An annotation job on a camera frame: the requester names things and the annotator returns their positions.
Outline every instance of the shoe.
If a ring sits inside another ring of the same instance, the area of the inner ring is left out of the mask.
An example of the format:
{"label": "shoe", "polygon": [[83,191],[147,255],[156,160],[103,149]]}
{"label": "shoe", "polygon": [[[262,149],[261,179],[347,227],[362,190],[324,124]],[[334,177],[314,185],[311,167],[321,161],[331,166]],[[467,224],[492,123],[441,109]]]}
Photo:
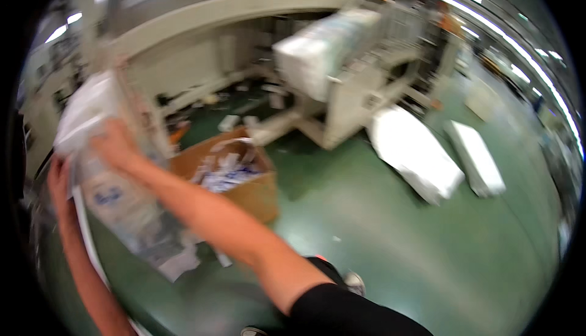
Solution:
{"label": "shoe", "polygon": [[266,332],[254,327],[244,327],[240,331],[240,336],[268,336]]}
{"label": "shoe", "polygon": [[363,297],[366,294],[366,286],[362,278],[355,272],[349,272],[344,275],[344,283],[352,293]]}

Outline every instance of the leg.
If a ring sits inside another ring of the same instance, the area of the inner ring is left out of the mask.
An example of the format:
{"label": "leg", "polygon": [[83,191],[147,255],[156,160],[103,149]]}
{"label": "leg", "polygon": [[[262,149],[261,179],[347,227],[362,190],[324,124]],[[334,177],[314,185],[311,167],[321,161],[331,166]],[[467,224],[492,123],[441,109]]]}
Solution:
{"label": "leg", "polygon": [[[344,277],[340,275],[340,273],[336,270],[336,268],[326,260],[322,260],[318,257],[307,257],[306,258],[309,262],[312,263],[313,266],[317,267],[322,273],[326,274],[330,279],[333,280],[334,283],[341,286],[344,289],[351,291],[352,293],[356,293],[359,296],[364,296],[364,283],[358,274],[349,272]],[[295,325],[289,325],[285,316],[284,323],[287,326],[284,330],[264,330],[261,331],[254,327],[245,327],[242,332],[240,333],[241,336],[282,336],[282,335],[292,335],[297,334],[294,332]]]}
{"label": "leg", "polygon": [[342,275],[340,275],[331,263],[317,257],[307,257],[306,259],[308,259],[308,261],[311,262],[313,266],[317,267],[322,273],[332,279],[334,283],[343,288],[348,288],[344,283],[344,279],[342,279]]}

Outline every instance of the cardboard box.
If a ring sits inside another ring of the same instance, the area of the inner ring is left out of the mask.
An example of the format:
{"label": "cardboard box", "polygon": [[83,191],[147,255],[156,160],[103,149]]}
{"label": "cardboard box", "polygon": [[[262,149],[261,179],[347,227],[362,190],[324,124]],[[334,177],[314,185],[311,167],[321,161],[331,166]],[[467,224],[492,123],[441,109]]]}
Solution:
{"label": "cardboard box", "polygon": [[[210,153],[210,149],[217,143],[238,137],[249,137],[245,127],[216,135],[204,142],[187,148],[170,160],[170,171],[184,179],[190,180],[194,176],[197,168],[201,165],[201,162],[208,156],[216,156],[216,162],[228,153],[239,153],[242,157],[247,149],[246,144],[228,144],[222,151]],[[247,213],[253,215],[259,221],[268,223],[274,220],[279,213],[277,185],[275,183],[277,173],[275,172],[273,162],[267,157],[264,149],[261,147],[254,147],[254,149],[255,157],[253,163],[263,173],[225,193],[221,193],[221,195],[232,200],[232,202],[244,209]]]}

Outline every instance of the person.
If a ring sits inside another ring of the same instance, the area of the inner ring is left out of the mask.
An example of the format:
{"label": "person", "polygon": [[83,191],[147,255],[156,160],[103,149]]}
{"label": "person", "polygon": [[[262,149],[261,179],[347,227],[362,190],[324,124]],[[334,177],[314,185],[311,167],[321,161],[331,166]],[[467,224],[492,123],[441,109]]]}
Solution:
{"label": "person", "polygon": [[[104,132],[90,139],[100,160],[150,190],[195,234],[250,267],[273,304],[288,317],[289,327],[299,330],[295,333],[431,335],[412,319],[364,298],[364,286],[356,274],[342,279],[330,263],[297,254],[273,231],[224,196],[151,163],[138,150],[122,120],[108,119],[104,124]],[[68,158],[52,160],[48,186],[77,290],[103,335],[135,334],[85,252],[75,206],[67,199],[69,164]],[[247,327],[241,335],[266,333]]]}

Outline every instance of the white paper package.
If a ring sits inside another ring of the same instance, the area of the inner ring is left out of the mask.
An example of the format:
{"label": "white paper package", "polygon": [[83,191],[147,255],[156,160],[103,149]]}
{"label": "white paper package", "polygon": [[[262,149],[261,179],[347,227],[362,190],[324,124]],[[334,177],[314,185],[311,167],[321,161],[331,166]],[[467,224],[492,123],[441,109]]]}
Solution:
{"label": "white paper package", "polygon": [[499,195],[506,190],[505,183],[487,145],[472,127],[448,121],[445,131],[460,156],[472,190],[479,197]]}
{"label": "white paper package", "polygon": [[449,199],[464,179],[429,129],[399,106],[378,111],[368,134],[377,155],[430,204]]}
{"label": "white paper package", "polygon": [[70,180],[81,187],[84,205],[131,252],[175,281],[198,264],[194,246],[186,245],[188,232],[156,197],[102,164],[88,144],[106,118],[120,117],[142,152],[164,167],[166,160],[141,121],[143,112],[136,111],[114,71],[93,75],[69,98],[53,145],[55,154],[73,157]]}
{"label": "white paper package", "polygon": [[379,19],[380,14],[371,10],[341,11],[277,42],[273,50],[282,77],[309,97],[326,102],[327,77],[337,74]]}

